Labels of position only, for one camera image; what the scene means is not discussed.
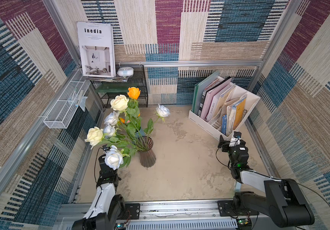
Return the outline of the orange rose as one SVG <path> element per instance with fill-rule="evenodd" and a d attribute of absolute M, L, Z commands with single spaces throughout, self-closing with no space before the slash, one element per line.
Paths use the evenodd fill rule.
<path fill-rule="evenodd" d="M 136 88 L 136 87 L 130 87 L 130 88 L 128 88 L 127 95 L 131 99 L 137 100 L 139 98 L 140 94 L 141 94 L 141 90 L 139 88 Z"/>

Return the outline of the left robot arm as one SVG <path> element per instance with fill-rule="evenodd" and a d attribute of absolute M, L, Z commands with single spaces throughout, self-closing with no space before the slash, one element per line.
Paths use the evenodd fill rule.
<path fill-rule="evenodd" d="M 114 230 L 116 220 L 126 213 L 122 195 L 117 195 L 118 169 L 109 166 L 106 153 L 99 158 L 100 174 L 96 196 L 84 217 L 74 222 L 73 230 Z"/>

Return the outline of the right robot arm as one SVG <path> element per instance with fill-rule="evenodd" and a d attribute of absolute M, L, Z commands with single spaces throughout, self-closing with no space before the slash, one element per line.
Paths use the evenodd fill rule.
<path fill-rule="evenodd" d="M 226 167 L 235 179 L 236 186 L 248 185 L 265 195 L 235 189 L 233 201 L 222 205 L 221 212 L 247 215 L 252 212 L 264 214 L 280 227 L 298 227 L 314 224 L 315 217 L 296 181 L 277 179 L 254 171 L 248 165 L 248 148 L 236 132 L 231 140 L 220 136 L 218 149 L 229 157 Z"/>

